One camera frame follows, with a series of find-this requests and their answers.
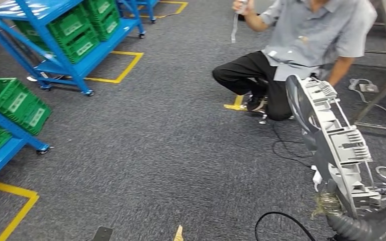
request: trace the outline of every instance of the yellow tape marking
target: yellow tape marking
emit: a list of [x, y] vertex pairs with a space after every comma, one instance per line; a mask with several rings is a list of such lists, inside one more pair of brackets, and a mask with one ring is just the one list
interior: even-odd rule
[[178, 226], [177, 233], [175, 234], [174, 241], [184, 241], [182, 238], [182, 226]]
[[234, 109], [234, 110], [245, 110], [240, 107], [242, 105], [242, 102], [243, 102], [243, 95], [237, 95], [236, 99], [234, 100], [234, 104], [225, 104], [224, 108]]
[[[185, 9], [185, 7], [187, 7], [187, 5], [188, 5], [188, 2], [159, 1], [159, 3], [163, 3], [163, 4], [180, 4], [181, 6], [173, 14], [167, 14], [167, 15], [163, 15], [163, 16], [155, 16], [155, 18], [157, 18], [157, 19], [165, 18], [165, 17], [168, 17], [169, 15], [180, 14]], [[138, 10], [141, 10], [143, 8], [144, 8], [144, 5], [141, 5], [141, 6], [138, 7]], [[140, 17], [141, 18], [149, 18], [148, 15], [140, 15]]]
[[13, 233], [16, 227], [20, 224], [21, 220], [32, 209], [36, 201], [39, 199], [39, 195], [35, 191], [27, 190], [21, 187], [0, 183], [0, 191], [11, 193], [17, 196], [26, 197], [29, 200], [24, 204], [23, 208], [17, 213], [17, 215], [11, 220], [10, 224], [0, 234], [0, 241], [5, 241]]
[[122, 80], [131, 72], [131, 70], [135, 67], [135, 65], [140, 61], [141, 57], [143, 57], [144, 53], [137, 52], [124, 52], [124, 51], [112, 51], [112, 54], [121, 54], [121, 55], [133, 55], [135, 58], [131, 61], [128, 67], [118, 76], [116, 79], [102, 79], [102, 78], [91, 78], [87, 77], [86, 80], [100, 81], [106, 83], [119, 84]]

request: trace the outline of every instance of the blue metal rack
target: blue metal rack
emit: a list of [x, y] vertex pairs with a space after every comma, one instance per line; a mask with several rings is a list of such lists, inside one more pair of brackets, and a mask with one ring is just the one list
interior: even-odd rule
[[[140, 20], [137, 3], [135, 1], [126, 2], [125, 0], [119, 0], [118, 2], [132, 10], [134, 17], [120, 18], [121, 24], [108, 41], [101, 42], [78, 63], [71, 64], [48, 31], [46, 25], [81, 2], [82, 0], [10, 0], [0, 5], [0, 28], [19, 42], [42, 55], [45, 60], [39, 65], [32, 66], [27, 58], [21, 54], [15, 45], [1, 32], [0, 43], [33, 78], [38, 80], [43, 90], [50, 90], [51, 83], [59, 83], [75, 85], [83, 94], [87, 96], [94, 95], [94, 91], [88, 88], [84, 78], [95, 69], [135, 27], [139, 30], [139, 37], [144, 38], [145, 32]], [[29, 39], [11, 29], [3, 19], [30, 22], [55, 56], [46, 53]], [[70, 78], [52, 78], [50, 74], [70, 76]]]
[[13, 135], [13, 137], [0, 148], [0, 170], [25, 145], [30, 145], [35, 148], [38, 154], [45, 154], [48, 152], [48, 144], [45, 144], [33, 137], [18, 125], [12, 123], [2, 114], [0, 114], [0, 127], [6, 129]]
[[159, 0], [126, 0], [127, 2], [136, 2], [137, 5], [144, 6], [139, 10], [140, 13], [146, 13], [149, 16], [150, 21], [154, 24], [156, 23], [156, 16], [154, 15], [154, 7], [159, 2]]

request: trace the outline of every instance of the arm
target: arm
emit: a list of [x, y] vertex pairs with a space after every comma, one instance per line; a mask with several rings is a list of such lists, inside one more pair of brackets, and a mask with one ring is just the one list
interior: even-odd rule
[[257, 16], [255, 11], [251, 11], [245, 15], [246, 24], [256, 32], [263, 32], [268, 28], [268, 25], [263, 22], [260, 16]]
[[349, 57], [338, 57], [335, 62], [334, 67], [332, 68], [331, 75], [329, 75], [328, 82], [335, 86], [342, 77], [348, 72], [351, 64], [353, 64], [354, 58]]
[[329, 76], [329, 83], [334, 86], [348, 72], [355, 58], [365, 52], [366, 35], [376, 19], [376, 11], [368, 1], [359, 2], [350, 21], [341, 31], [336, 42], [338, 59]]
[[276, 0], [272, 6], [270, 6], [259, 16], [257, 16], [253, 6], [254, 1], [249, 0], [249, 4], [249, 11], [247, 11], [245, 14], [246, 24], [256, 32], [263, 32], [268, 28], [268, 26], [276, 22], [277, 18], [280, 16], [284, 5], [284, 0]]

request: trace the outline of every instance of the person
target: person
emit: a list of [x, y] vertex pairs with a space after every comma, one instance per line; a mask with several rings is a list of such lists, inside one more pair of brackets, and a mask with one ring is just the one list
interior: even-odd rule
[[[241, 6], [234, 0], [233, 10]], [[212, 75], [237, 95], [250, 93], [249, 111], [263, 108], [267, 95], [265, 112], [275, 121], [292, 116], [286, 78], [293, 74], [307, 78], [335, 61], [327, 81], [336, 85], [354, 59], [364, 55], [366, 35], [376, 20], [368, 0], [276, 0], [260, 15], [254, 10], [254, 0], [249, 0], [242, 15], [256, 32], [275, 25], [271, 39], [265, 49], [218, 66]]]

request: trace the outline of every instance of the gray shirt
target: gray shirt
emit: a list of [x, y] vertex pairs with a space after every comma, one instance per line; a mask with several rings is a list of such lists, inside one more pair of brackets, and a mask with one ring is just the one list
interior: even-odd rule
[[274, 79], [285, 81], [292, 74], [306, 78], [338, 56], [363, 56], [376, 11], [368, 0], [329, 0], [315, 13], [310, 0], [276, 0], [260, 16], [276, 23], [262, 52], [277, 66]]

